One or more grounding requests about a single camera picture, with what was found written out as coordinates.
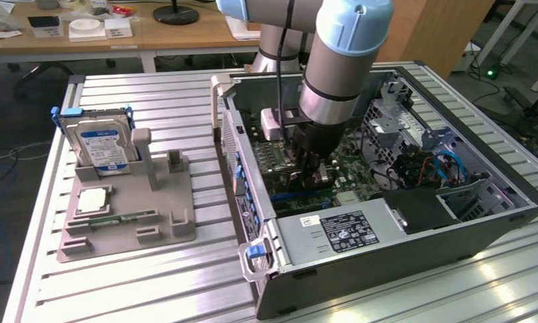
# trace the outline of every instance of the hard drive label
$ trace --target hard drive label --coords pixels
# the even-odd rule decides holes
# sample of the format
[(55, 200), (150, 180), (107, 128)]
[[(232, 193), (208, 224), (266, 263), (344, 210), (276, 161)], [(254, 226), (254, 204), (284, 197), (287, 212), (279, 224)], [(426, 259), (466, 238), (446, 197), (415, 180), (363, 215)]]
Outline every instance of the hard drive label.
[(80, 133), (80, 140), (91, 160), (99, 170), (119, 170), (127, 166), (123, 149), (116, 145), (116, 130), (87, 131)]
[(376, 244), (376, 235), (360, 211), (320, 219), (330, 246), (336, 253)]

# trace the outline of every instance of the white box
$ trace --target white box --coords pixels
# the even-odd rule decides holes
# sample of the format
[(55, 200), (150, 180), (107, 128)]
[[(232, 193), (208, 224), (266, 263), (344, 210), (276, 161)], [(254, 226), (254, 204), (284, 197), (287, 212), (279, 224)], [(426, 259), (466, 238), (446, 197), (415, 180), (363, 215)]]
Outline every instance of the white box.
[(63, 36), (63, 26), (58, 17), (27, 17), (35, 38)]
[(480, 48), (475, 44), (468, 42), (468, 44), (464, 47), (464, 52), (462, 53), (462, 57), (458, 60), (456, 66), (454, 66), (454, 69), (451, 71), (452, 72), (467, 71), (467, 68), (474, 61), (474, 57), (476, 57), (479, 53), (480, 53)]
[(104, 20), (104, 35), (107, 38), (132, 37), (128, 19), (116, 18)]
[(92, 40), (104, 40), (104, 30), (102, 23), (92, 19), (76, 19), (68, 26), (70, 42), (90, 42)]

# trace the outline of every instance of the blue ram slot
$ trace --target blue ram slot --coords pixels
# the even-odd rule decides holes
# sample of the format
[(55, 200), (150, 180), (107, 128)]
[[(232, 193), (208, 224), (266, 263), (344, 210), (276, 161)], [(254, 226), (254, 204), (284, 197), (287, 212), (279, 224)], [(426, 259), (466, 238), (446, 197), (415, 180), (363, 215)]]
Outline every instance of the blue ram slot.
[(270, 197), (270, 201), (275, 202), (275, 201), (288, 200), (288, 199), (294, 199), (296, 197), (307, 197), (307, 196), (316, 196), (316, 192), (307, 191), (307, 192), (274, 194)]

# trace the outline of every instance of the light blue joint cover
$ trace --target light blue joint cover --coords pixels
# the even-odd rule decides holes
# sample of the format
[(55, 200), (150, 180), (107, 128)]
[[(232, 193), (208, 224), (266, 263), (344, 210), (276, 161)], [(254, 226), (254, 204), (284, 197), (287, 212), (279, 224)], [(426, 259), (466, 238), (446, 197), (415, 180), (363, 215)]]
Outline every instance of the light blue joint cover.
[(218, 11), (238, 20), (247, 20), (246, 0), (216, 0)]
[(331, 51), (366, 56), (384, 42), (392, 16), (391, 0), (323, 0), (316, 33)]

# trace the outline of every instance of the wooden cabinet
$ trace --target wooden cabinet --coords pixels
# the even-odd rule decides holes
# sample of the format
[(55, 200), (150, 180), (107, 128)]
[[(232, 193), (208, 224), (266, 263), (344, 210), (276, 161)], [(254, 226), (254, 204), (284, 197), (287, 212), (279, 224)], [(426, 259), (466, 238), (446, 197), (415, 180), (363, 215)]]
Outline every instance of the wooden cabinet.
[(376, 61), (423, 61), (446, 78), (494, 0), (392, 0)]

